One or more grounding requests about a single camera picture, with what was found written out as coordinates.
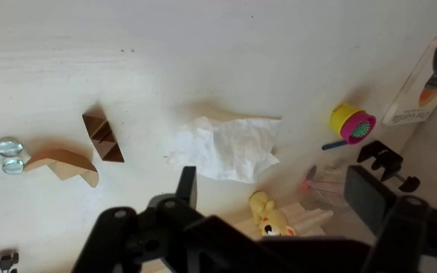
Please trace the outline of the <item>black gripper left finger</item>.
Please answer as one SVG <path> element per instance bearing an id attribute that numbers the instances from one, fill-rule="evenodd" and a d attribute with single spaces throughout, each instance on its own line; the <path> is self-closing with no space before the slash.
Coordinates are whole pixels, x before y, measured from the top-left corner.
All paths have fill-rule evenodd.
<path id="1" fill-rule="evenodd" d="M 198 204 L 198 178 L 195 167 L 184 167 L 176 189 L 176 198 L 195 208 Z"/>

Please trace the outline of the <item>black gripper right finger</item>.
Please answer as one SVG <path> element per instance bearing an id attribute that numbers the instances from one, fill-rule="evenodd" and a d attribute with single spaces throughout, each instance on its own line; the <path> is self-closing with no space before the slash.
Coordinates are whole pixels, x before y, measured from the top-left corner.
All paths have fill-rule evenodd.
<path id="1" fill-rule="evenodd" d="M 396 204 L 396 195 L 362 166 L 348 167 L 345 199 L 374 234 L 380 233 Z"/>

